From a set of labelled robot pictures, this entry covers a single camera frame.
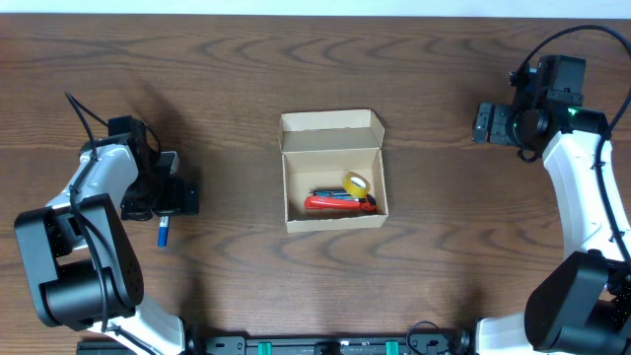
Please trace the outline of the blue capped marker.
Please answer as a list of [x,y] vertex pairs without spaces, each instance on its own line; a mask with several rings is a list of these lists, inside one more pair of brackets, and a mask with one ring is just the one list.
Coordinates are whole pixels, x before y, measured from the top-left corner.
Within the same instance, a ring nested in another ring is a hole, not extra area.
[[158,247],[165,248],[168,244],[170,217],[162,216],[159,223]]

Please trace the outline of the red utility knife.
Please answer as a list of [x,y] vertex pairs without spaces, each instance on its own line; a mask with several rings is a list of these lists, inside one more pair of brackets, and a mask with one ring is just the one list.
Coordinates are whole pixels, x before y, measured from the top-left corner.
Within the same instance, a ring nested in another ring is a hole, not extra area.
[[366,196],[365,198],[337,198],[324,195],[313,195],[306,198],[304,205],[306,209],[353,210],[368,213],[377,211],[376,202],[369,196]]

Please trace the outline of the yellow tape roll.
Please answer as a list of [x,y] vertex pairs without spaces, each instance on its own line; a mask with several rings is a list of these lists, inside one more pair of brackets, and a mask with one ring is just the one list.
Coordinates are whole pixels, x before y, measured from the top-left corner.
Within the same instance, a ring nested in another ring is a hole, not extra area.
[[362,176],[349,172],[343,178],[342,187],[353,197],[365,198],[370,192],[371,185]]

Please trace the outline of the cardboard box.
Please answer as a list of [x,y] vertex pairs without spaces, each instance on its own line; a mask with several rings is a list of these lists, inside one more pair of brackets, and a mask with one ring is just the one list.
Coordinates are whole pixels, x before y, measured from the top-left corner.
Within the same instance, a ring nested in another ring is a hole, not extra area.
[[[292,112],[280,116],[284,222],[289,233],[381,227],[388,217],[382,154],[385,128],[368,108]],[[315,189],[343,188],[355,173],[371,185],[377,211],[306,209]]]

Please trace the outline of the red black stapler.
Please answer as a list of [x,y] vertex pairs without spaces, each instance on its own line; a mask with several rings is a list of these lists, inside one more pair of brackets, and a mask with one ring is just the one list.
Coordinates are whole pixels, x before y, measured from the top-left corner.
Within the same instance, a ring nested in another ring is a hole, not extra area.
[[336,198],[336,199],[348,199],[353,198],[353,196],[348,193],[344,188],[332,188],[332,189],[315,189],[311,191],[313,196],[320,196],[325,198]]

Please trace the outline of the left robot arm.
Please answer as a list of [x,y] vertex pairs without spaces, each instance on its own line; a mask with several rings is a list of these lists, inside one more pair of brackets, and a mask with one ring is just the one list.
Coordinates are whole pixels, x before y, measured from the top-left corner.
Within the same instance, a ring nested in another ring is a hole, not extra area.
[[197,186],[176,173],[175,151],[152,149],[151,130],[130,115],[112,118],[108,136],[87,142],[80,166],[44,207],[21,213],[14,228],[35,313],[45,325],[105,334],[136,354],[195,354],[183,320],[144,292],[126,221],[199,211]]

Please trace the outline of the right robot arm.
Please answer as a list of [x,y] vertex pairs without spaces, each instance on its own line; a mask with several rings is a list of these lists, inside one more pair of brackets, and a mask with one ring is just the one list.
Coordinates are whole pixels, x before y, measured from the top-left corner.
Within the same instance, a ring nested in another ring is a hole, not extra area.
[[480,320],[477,354],[627,354],[630,224],[612,173],[607,121],[584,108],[583,59],[546,55],[511,75],[509,105],[483,103],[472,139],[542,161],[556,194],[564,260],[520,314]]

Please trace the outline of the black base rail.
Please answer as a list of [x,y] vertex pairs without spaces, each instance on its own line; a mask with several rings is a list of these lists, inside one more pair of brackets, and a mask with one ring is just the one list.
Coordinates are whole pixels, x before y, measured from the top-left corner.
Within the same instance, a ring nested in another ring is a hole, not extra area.
[[403,335],[272,337],[215,336],[199,349],[208,355],[474,355],[469,330],[421,321]]

